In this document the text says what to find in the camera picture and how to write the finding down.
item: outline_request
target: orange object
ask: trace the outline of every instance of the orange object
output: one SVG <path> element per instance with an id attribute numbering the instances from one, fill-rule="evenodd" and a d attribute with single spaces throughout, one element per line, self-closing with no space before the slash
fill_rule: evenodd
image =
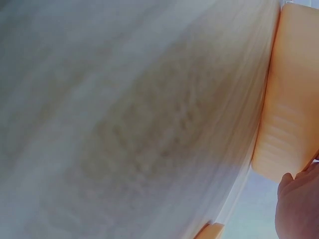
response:
<path id="1" fill-rule="evenodd" d="M 195 239 L 221 239 L 224 231 L 224 225 L 214 223 L 213 225 L 205 225 L 203 229 L 198 233 Z"/>
<path id="2" fill-rule="evenodd" d="M 279 182 L 319 148 L 319 10 L 283 7 L 270 63 L 253 169 Z"/>

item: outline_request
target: hand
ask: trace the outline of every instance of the hand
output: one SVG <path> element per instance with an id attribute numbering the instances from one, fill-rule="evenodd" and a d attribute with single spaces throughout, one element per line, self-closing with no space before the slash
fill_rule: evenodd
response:
<path id="1" fill-rule="evenodd" d="M 319 239 L 319 163 L 295 179 L 290 173 L 283 176 L 275 223 L 280 239 Z"/>

